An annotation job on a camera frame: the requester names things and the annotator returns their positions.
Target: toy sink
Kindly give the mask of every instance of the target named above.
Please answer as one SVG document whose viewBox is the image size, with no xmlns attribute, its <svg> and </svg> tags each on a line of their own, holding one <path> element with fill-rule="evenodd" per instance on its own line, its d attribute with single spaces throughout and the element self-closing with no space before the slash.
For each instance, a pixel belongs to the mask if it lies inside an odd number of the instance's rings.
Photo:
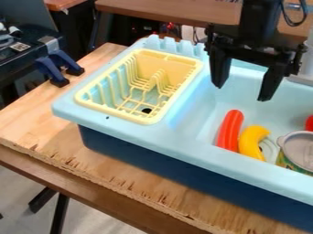
<svg viewBox="0 0 313 234">
<path fill-rule="evenodd" d="M 179 183 L 313 231 L 313 177 L 275 165 L 277 137 L 303 130 L 311 87 L 284 80 L 257 101 L 265 68 L 240 61 L 222 89 L 204 46 L 143 38 L 58 98 L 54 114 L 79 125 L 84 144 Z M 271 131 L 266 163 L 214 146 L 225 114 Z"/>
</svg>

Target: wooden table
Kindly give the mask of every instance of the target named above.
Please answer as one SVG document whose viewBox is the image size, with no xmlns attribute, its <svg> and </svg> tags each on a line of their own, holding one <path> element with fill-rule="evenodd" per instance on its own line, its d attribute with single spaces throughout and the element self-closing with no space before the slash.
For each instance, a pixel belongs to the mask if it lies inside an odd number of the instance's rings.
<svg viewBox="0 0 313 234">
<path fill-rule="evenodd" d="M 216 0 L 97 0 L 96 8 L 107 13 L 135 16 L 159 21 L 171 21 L 183 25 L 205 27 L 208 23 L 238 24 L 242 9 L 241 4 Z M 288 11 L 292 18 L 301 18 L 301 12 Z M 278 29 L 280 32 L 297 37 L 307 37 L 313 15 L 301 27 L 289 27 L 281 16 Z"/>
<path fill-rule="evenodd" d="M 148 233 L 305 233 L 90 151 L 82 145 L 75 124 L 52 115 L 55 98 L 122 50 L 107 43 L 80 60 L 86 73 L 80 78 L 67 75 L 69 86 L 59 89 L 46 82 L 0 111 L 0 144 L 12 148 L 0 145 L 0 165 Z M 49 163 L 58 157 L 63 170 L 34 157 Z M 79 167 L 88 171 L 78 162 L 82 158 L 103 177 L 101 186 L 74 175 Z"/>
<path fill-rule="evenodd" d="M 88 0 L 45 0 L 45 4 L 50 11 L 63 11 Z"/>
</svg>

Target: plastic tub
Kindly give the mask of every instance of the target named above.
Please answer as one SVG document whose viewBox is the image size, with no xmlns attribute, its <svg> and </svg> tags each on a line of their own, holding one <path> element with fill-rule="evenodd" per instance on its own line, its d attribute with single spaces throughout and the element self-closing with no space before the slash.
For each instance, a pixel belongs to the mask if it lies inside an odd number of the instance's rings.
<svg viewBox="0 0 313 234">
<path fill-rule="evenodd" d="M 78 91 L 139 48 L 203 63 L 163 118 L 155 124 L 138 124 L 75 101 Z M 313 177 L 275 165 L 276 139 L 303 130 L 313 112 L 312 88 L 283 80 L 272 100 L 259 102 L 264 68 L 234 60 L 227 82 L 216 89 L 210 82 L 209 58 L 203 48 L 172 38 L 141 39 L 58 98 L 52 110 L 76 122 L 82 140 L 92 150 L 312 232 Z M 261 145 L 266 162 L 214 145 L 219 126 L 232 109 L 243 113 L 242 129 L 258 124 L 271 132 L 269 142 Z"/>
</svg>

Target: blue clamp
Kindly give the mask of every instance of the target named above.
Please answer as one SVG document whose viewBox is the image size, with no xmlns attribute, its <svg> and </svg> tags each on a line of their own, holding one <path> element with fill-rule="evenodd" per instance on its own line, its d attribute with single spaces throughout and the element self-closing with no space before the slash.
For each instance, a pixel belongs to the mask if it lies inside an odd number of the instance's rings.
<svg viewBox="0 0 313 234">
<path fill-rule="evenodd" d="M 35 61 L 38 71 L 44 75 L 51 77 L 50 83 L 61 88 L 65 85 L 70 84 L 70 81 L 63 77 L 62 73 L 48 57 L 37 58 Z"/>
<path fill-rule="evenodd" d="M 85 72 L 84 68 L 62 50 L 52 51 L 48 57 L 36 59 L 36 66 L 41 73 L 51 77 L 51 84 L 59 88 L 70 84 L 70 81 L 60 72 L 62 66 L 67 68 L 66 73 L 73 76 L 80 76 Z"/>
<path fill-rule="evenodd" d="M 57 67 L 64 66 L 67 68 L 66 73 L 73 76 L 80 76 L 85 69 L 78 65 L 68 54 L 63 50 L 56 50 L 49 53 L 49 58 Z"/>
</svg>

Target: can label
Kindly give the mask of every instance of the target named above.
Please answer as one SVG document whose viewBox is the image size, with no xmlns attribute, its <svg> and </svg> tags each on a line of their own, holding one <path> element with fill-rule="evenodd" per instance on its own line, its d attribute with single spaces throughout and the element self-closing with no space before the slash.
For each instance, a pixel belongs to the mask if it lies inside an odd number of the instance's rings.
<svg viewBox="0 0 313 234">
<path fill-rule="evenodd" d="M 299 167 L 298 165 L 295 165 L 294 163 L 292 163 L 284 154 L 284 152 L 282 150 L 280 150 L 277 160 L 276 160 L 276 165 L 282 166 L 286 169 L 289 170 L 293 170 L 308 176 L 313 176 L 312 172 L 309 172 L 301 167 Z"/>
</svg>

